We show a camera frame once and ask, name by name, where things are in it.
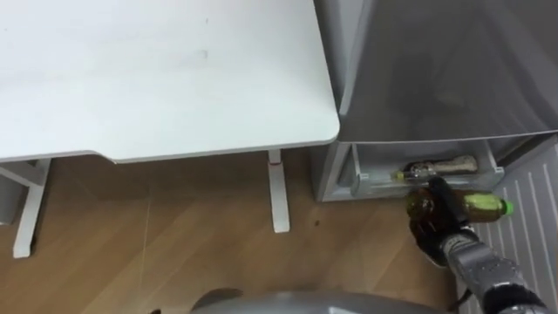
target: white desk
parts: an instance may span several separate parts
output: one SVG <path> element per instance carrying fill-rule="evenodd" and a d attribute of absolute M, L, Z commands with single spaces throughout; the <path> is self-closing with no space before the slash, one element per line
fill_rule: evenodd
<path fill-rule="evenodd" d="M 0 173 L 30 186 L 33 228 L 52 157 L 273 151 L 339 129 L 312 0 L 4 2 L 0 60 Z M 284 216 L 280 155 L 270 160 Z M 288 228 L 287 216 L 276 231 Z"/>

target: open drawer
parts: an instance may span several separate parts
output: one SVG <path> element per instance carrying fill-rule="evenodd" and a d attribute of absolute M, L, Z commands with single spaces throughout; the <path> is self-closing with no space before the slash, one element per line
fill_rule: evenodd
<path fill-rule="evenodd" d="M 503 177 L 485 140 L 430 143 L 352 144 L 339 185 L 350 187 L 355 198 L 397 197 L 425 181 L 396 181 L 393 174 L 411 162 L 443 160 L 470 154 L 477 160 L 477 174 L 448 175 L 454 188 L 491 190 Z"/>

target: cable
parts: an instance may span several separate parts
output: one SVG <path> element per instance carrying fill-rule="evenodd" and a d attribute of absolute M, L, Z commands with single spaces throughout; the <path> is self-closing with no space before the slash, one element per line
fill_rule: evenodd
<path fill-rule="evenodd" d="M 463 292 L 463 296 L 461 296 L 459 300 L 452 303 L 452 305 L 450 305 L 447 310 L 450 312 L 455 312 L 461 305 L 467 302 L 472 295 L 473 293 L 469 289 L 465 290 L 465 292 Z"/>

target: green bottle cap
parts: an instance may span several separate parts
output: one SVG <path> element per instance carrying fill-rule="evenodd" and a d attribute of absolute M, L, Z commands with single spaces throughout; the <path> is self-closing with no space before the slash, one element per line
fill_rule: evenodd
<path fill-rule="evenodd" d="M 510 201 L 504 201 L 506 203 L 506 215 L 511 215 L 514 213 L 514 204 Z"/>

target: white metal frame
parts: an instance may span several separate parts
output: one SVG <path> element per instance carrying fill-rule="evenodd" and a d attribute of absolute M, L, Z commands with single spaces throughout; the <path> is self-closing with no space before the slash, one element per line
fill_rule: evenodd
<path fill-rule="evenodd" d="M 285 185 L 281 150 L 268 151 L 268 169 L 273 230 L 276 233 L 289 232 L 289 204 L 287 202 L 287 187 Z"/>
<path fill-rule="evenodd" d="M 17 229 L 14 242 L 14 258 L 24 258 L 31 255 L 33 235 L 37 225 L 38 213 L 43 200 L 44 185 L 51 166 L 51 159 L 37 161 L 35 166 L 25 162 L 6 162 L 0 164 L 0 174 L 13 181 L 29 187 L 27 198 Z"/>

